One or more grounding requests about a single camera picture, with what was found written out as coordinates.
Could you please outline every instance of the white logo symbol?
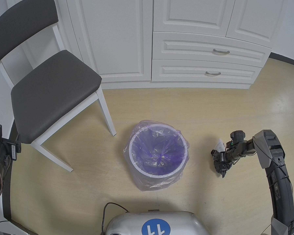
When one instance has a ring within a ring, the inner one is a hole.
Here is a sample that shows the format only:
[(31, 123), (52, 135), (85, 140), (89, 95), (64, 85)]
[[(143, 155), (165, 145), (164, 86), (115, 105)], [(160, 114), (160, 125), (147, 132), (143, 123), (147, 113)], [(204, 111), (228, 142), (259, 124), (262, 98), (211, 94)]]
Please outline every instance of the white logo symbol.
[[(164, 230), (161, 231), (160, 224), (157, 224), (157, 228), (158, 228), (158, 235), (162, 235), (163, 233), (165, 233)], [(150, 225), (147, 225), (147, 231), (148, 231), (148, 235), (155, 235), (155, 232), (151, 232)]]

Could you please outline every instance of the trash can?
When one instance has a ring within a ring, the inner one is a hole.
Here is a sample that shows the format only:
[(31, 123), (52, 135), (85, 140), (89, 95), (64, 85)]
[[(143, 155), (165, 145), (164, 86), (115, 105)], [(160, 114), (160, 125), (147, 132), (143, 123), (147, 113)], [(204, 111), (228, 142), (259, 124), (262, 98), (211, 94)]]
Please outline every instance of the trash can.
[(138, 188), (159, 190), (182, 177), (188, 161), (189, 144), (170, 125), (144, 120), (139, 122), (124, 149), (124, 156)]

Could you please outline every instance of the white wooden chair frame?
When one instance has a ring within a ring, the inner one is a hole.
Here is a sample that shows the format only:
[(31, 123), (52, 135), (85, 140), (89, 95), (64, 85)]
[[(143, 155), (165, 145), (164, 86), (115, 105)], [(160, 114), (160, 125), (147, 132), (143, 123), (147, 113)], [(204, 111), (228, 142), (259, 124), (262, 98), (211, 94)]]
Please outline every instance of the white wooden chair frame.
[[(59, 29), (57, 24), (52, 25), (53, 32), (55, 34), (55, 38), (57, 40), (57, 44), (59, 46), (60, 51), (65, 50)], [(12, 83), (9, 75), (7, 74), (2, 61), (0, 61), (0, 71), (4, 76), (5, 80), (7, 81), (8, 85), (12, 89), (14, 84)], [(70, 112), (66, 113), (63, 117), (61, 117), (57, 122), (55, 122), (48, 130), (46, 130), (43, 134), (41, 134), (38, 138), (36, 138), (32, 143), (31, 146), (34, 147), (37, 151), (45, 155), (47, 158), (51, 159), (53, 162), (58, 164), (59, 166), (63, 167), (68, 171), (73, 171), (73, 168), (70, 167), (66, 162), (59, 159), (56, 155), (54, 155), (51, 151), (47, 150), (43, 147), (43, 142), (45, 142), (49, 137), (51, 137), (57, 130), (59, 130), (62, 126), (64, 126), (67, 122), (69, 122), (72, 118), (74, 118), (77, 114), (79, 114), (82, 110), (87, 108), (89, 105), (94, 103), (96, 100), (99, 100), (99, 105), (102, 110), (102, 113), (105, 117), (106, 123), (108, 125), (110, 133), (114, 136), (117, 134), (109, 110), (106, 104), (106, 100), (103, 96), (103, 92), (101, 86), (99, 86), (98, 90), (83, 100), (80, 104), (75, 106)]]

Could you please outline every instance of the cabinet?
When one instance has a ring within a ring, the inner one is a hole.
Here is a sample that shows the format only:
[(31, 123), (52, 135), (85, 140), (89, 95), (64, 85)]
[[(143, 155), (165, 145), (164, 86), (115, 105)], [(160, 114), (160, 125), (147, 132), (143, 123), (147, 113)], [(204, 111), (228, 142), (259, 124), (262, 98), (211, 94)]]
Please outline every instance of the cabinet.
[[(18, 1), (7, 0), (9, 7)], [(55, 2), (66, 48), (102, 76), (103, 88), (249, 88), (270, 55), (286, 5), (286, 0)], [(31, 63), (56, 52), (52, 36), (46, 29), (23, 45)], [(37, 45), (41, 42), (47, 47)]]

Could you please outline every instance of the chair backrest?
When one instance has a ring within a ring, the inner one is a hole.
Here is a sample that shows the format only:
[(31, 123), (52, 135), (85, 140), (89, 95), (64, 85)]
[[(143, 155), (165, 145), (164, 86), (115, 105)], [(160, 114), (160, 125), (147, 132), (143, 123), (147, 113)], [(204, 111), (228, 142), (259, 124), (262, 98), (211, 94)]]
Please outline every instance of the chair backrest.
[(0, 16), (0, 60), (42, 29), (57, 23), (54, 0), (22, 0)]

